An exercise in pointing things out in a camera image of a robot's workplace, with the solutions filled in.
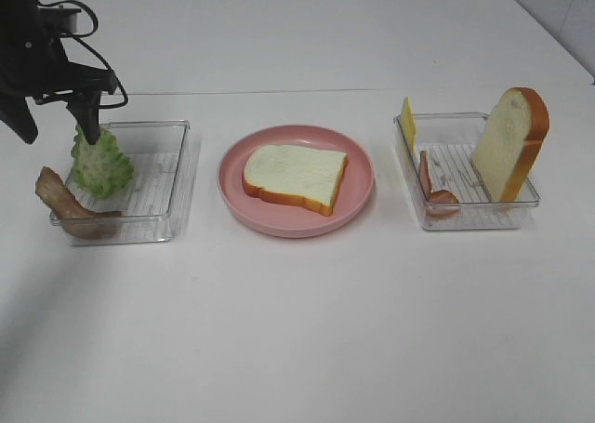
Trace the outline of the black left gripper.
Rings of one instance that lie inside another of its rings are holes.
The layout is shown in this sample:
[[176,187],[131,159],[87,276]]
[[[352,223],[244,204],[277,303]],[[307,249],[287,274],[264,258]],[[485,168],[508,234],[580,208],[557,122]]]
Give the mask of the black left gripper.
[[[94,11],[77,0],[1,0],[1,121],[25,143],[33,144],[38,136],[28,97],[38,104],[67,102],[86,142],[99,140],[100,97],[115,92],[117,76],[84,41],[98,27]],[[102,66],[70,61],[64,39],[83,46]]]

